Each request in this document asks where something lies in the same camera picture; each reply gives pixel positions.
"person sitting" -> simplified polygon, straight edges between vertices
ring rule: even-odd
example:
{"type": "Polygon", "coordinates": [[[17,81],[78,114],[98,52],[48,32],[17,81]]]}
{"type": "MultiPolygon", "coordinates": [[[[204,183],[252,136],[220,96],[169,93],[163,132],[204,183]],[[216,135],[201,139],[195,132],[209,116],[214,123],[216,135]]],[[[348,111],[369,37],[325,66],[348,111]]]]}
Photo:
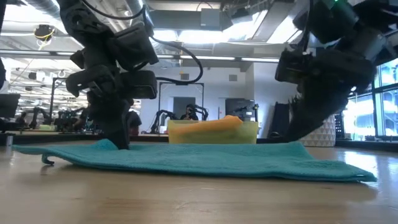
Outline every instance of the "person sitting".
{"type": "Polygon", "coordinates": [[[193,105],[191,105],[191,104],[187,105],[186,113],[184,115],[182,115],[180,119],[182,119],[182,120],[194,120],[194,121],[198,121],[199,120],[193,105]]]}

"orange object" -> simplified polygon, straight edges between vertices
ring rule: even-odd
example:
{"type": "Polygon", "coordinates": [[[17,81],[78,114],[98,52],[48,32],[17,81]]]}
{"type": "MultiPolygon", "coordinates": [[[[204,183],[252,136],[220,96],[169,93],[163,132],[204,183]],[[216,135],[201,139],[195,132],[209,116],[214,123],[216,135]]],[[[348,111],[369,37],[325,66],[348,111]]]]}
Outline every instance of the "orange object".
{"type": "Polygon", "coordinates": [[[227,115],[223,119],[215,121],[198,122],[179,127],[173,130],[176,134],[203,133],[208,131],[227,131],[238,129],[243,124],[237,116],[227,115]]]}

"desk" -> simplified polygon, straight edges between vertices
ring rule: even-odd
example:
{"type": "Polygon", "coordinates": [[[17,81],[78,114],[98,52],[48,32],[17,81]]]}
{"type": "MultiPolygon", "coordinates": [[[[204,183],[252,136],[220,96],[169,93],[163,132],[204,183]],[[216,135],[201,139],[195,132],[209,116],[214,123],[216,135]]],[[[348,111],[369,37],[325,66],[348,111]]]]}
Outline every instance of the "desk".
{"type": "Polygon", "coordinates": [[[44,166],[40,156],[15,153],[5,159],[0,153],[0,220],[2,224],[397,223],[398,154],[308,150],[318,159],[338,159],[369,170],[379,182],[112,172],[60,159],[55,159],[54,167],[44,166]]]}
{"type": "MultiPolygon", "coordinates": [[[[20,135],[21,132],[20,131],[7,131],[7,133],[11,133],[11,134],[16,134],[16,135],[20,135]]],[[[38,135],[38,134],[59,134],[60,132],[56,132],[56,131],[42,131],[42,130],[25,130],[22,132],[22,134],[25,135],[38,135]]]]}

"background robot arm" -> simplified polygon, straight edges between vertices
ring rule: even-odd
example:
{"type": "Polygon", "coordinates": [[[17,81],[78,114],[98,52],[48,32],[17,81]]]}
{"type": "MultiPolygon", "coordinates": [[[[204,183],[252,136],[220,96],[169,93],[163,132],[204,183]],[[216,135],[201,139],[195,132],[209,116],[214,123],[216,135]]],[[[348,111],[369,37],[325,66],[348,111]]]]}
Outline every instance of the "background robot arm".
{"type": "Polygon", "coordinates": [[[166,114],[171,120],[178,120],[173,112],[167,110],[160,110],[156,112],[154,124],[150,127],[150,134],[159,134],[159,119],[162,114],[166,114]]]}
{"type": "Polygon", "coordinates": [[[43,118],[44,118],[43,124],[47,124],[47,125],[51,124],[50,115],[42,108],[35,107],[32,111],[27,111],[27,113],[33,113],[32,121],[29,124],[29,127],[32,129],[37,128],[37,115],[39,115],[39,113],[42,113],[42,115],[43,115],[43,118]]]}
{"type": "Polygon", "coordinates": [[[207,112],[207,109],[204,107],[201,107],[199,105],[189,105],[190,108],[192,109],[192,113],[200,113],[202,114],[202,121],[206,121],[207,117],[209,117],[209,113],[207,112]]]}

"person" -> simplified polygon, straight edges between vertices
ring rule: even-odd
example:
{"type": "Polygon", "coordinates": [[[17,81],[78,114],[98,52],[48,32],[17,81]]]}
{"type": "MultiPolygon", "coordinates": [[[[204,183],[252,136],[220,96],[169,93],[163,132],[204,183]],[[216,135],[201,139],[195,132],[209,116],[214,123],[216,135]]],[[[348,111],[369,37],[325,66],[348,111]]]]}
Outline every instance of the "person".
{"type": "Polygon", "coordinates": [[[182,120],[194,120],[194,121],[198,121],[199,120],[196,112],[194,112],[193,105],[191,105],[191,104],[187,105],[186,113],[184,115],[182,115],[180,119],[182,119],[182,120]]]}
{"type": "MultiPolygon", "coordinates": [[[[133,99],[128,99],[127,102],[129,102],[130,106],[134,105],[133,99]]],[[[138,136],[139,126],[142,125],[140,117],[135,111],[130,111],[127,118],[130,121],[129,135],[138,136]]]]}
{"type": "Polygon", "coordinates": [[[24,111],[24,112],[21,113],[21,116],[18,117],[18,118],[15,120],[15,122],[16,122],[17,125],[18,125],[18,127],[23,128],[23,127],[26,127],[26,126],[27,126],[27,123],[26,123],[26,120],[25,120],[26,115],[27,115],[27,113],[24,111]]]}

